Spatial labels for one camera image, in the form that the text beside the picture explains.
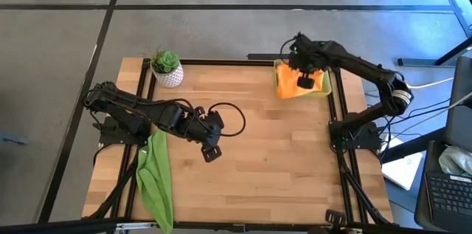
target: green cloth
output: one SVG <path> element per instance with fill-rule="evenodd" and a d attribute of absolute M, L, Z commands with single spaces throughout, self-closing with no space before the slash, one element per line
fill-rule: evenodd
<path fill-rule="evenodd" d="M 136 182 L 141 200 L 164 233 L 173 229 L 174 209 L 165 133 L 158 130 L 139 150 Z"/>

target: white pot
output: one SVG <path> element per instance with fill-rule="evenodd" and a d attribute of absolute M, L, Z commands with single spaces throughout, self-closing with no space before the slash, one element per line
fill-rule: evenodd
<path fill-rule="evenodd" d="M 160 74 L 154 71 L 154 68 L 151 67 L 154 76 L 156 76 L 157 81 L 163 86 L 167 88 L 173 88 L 180 85 L 184 79 L 184 70 L 182 69 L 182 65 L 180 61 L 178 62 L 178 67 L 172 70 L 167 74 Z"/>

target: yellow cloth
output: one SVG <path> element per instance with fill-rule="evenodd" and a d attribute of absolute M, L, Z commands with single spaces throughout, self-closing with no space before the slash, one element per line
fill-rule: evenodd
<path fill-rule="evenodd" d="M 290 69 L 288 64 L 281 63 L 277 67 L 277 94 L 280 98 L 290 98 L 319 91 L 322 89 L 324 73 L 325 72 L 322 70 L 318 70 L 312 75 L 309 75 L 311 79 L 315 80 L 315 83 L 312 89 L 304 89 L 296 85 L 296 82 L 298 78 L 302 76 L 302 73 L 299 70 Z"/>

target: wooden tabletop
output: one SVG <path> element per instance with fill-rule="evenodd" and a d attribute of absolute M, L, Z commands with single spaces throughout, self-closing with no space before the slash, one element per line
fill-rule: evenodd
<path fill-rule="evenodd" d="M 123 59 L 117 80 L 121 90 L 136 92 L 141 65 L 142 58 Z M 148 71 L 143 97 L 151 76 Z M 361 79 L 346 71 L 341 76 L 348 110 L 364 110 Z M 234 103 L 247 124 L 241 135 L 220 138 L 223 156 L 211 163 L 204 161 L 200 145 L 167 135 L 175 221 L 323 224 L 326 209 L 344 211 L 336 155 L 329 149 L 327 98 L 277 98 L 272 67 L 202 65 L 184 65 L 184 81 L 174 89 L 156 84 L 154 100 L 177 97 L 205 109 L 218 102 Z M 216 109 L 225 124 L 223 133 L 241 127 L 236 110 Z M 123 148 L 112 145 L 97 157 L 84 216 L 92 214 L 115 186 Z M 392 221 L 377 158 L 369 151 L 356 153 L 363 189 Z M 124 214 L 127 196 L 126 188 L 119 215 Z M 351 199 L 359 220 L 352 189 Z M 131 217 L 153 221 L 138 190 Z"/>

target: gray floor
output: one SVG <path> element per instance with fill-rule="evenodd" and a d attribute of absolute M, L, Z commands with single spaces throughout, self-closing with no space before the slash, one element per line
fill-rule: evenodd
<path fill-rule="evenodd" d="M 109 0 L 0 0 L 0 3 L 97 3 Z M 383 4 L 447 5 L 448 0 L 118 0 L 119 4 Z M 464 7 L 468 18 L 468 7 Z M 46 181 L 104 11 L 0 11 L 0 130 L 30 143 L 0 147 L 0 224 L 35 220 Z M 115 11 L 94 82 L 115 80 L 123 57 L 161 46 L 182 58 L 245 58 L 276 52 L 299 30 L 312 39 L 333 39 L 350 52 L 405 74 L 411 85 L 453 75 L 453 69 L 400 68 L 401 57 L 437 58 L 466 36 L 452 13 L 333 11 Z M 365 82 L 366 91 L 374 86 Z M 448 98 L 451 82 L 414 92 L 411 109 Z M 368 98 L 368 103 L 375 99 Z M 402 131 L 416 120 L 396 125 Z M 426 133 L 444 117 L 412 129 Z M 80 218 L 92 172 L 98 133 L 84 114 L 52 220 Z M 396 222 L 411 215 L 392 206 Z"/>

